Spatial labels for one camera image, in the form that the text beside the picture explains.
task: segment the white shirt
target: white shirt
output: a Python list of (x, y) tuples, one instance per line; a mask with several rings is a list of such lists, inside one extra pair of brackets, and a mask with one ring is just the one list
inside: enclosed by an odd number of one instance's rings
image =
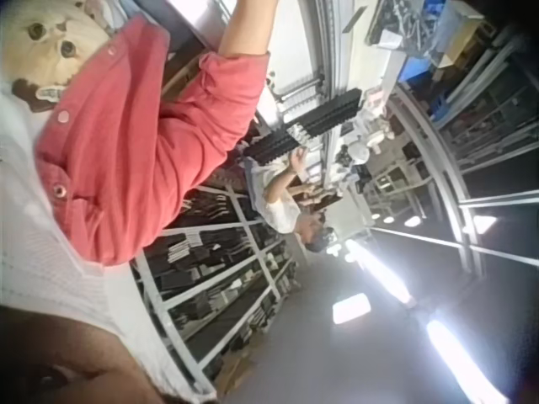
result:
[[(119, 14), (113, 15), (116, 22)], [(130, 265), (105, 268), (82, 260), (56, 224), (33, 153), (49, 115), (32, 114), (0, 72), (0, 303), (112, 332), (161, 392), (193, 403), (213, 398), (195, 394), (170, 357)]]
[(288, 167), (284, 159), (278, 159), (265, 166), (253, 162), (251, 178), (253, 180), (253, 199), (256, 210), (264, 220), (281, 234), (292, 233), (301, 211), (296, 201), (284, 191), (280, 199), (269, 204), (264, 199), (264, 190), (271, 180)]

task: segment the eye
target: eye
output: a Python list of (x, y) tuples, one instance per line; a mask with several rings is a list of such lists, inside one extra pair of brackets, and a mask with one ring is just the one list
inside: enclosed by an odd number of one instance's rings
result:
[(74, 57), (75, 54), (77, 53), (77, 48), (69, 40), (64, 40), (61, 43), (60, 52), (61, 52), (61, 55), (64, 56), (65, 58)]
[(32, 40), (40, 40), (45, 35), (43, 24), (35, 23), (28, 27), (28, 35)]

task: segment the person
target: person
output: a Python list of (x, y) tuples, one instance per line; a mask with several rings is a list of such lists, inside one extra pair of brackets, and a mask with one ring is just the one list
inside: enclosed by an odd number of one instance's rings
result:
[(128, 19), (127, 3), (13, 0), (0, 13), (5, 402), (215, 399), (180, 373), (128, 261), (245, 134), (278, 0), (238, 0), (172, 103), (168, 33)]
[[(264, 220), (282, 234), (296, 233), (305, 248), (320, 253), (329, 244), (331, 227), (325, 227), (319, 214), (302, 211), (294, 196), (311, 194), (315, 187), (303, 184), (291, 187), (297, 174), (305, 169), (307, 149), (298, 147), (288, 159), (275, 160), (260, 166), (251, 158), (246, 159), (246, 179), (253, 207)], [(300, 204), (308, 206), (316, 204), (321, 196), (304, 199)]]

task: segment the red shirt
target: red shirt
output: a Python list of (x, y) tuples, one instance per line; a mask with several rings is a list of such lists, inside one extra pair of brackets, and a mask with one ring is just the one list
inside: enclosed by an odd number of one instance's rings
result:
[(169, 104), (167, 51), (164, 29), (132, 19), (73, 78), (37, 141), (56, 221), (87, 260), (124, 263), (152, 243), (253, 118), (267, 55), (209, 54)]

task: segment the snap button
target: snap button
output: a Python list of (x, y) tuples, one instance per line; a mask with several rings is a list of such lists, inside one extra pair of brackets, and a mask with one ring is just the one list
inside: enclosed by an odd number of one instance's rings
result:
[(63, 185), (55, 185), (53, 188), (52, 188), (52, 193), (54, 194), (54, 196), (58, 199), (64, 199), (66, 198), (67, 196), (67, 189), (66, 187), (64, 187)]
[(67, 111), (60, 111), (58, 114), (58, 122), (61, 124), (66, 124), (69, 122), (69, 113)]

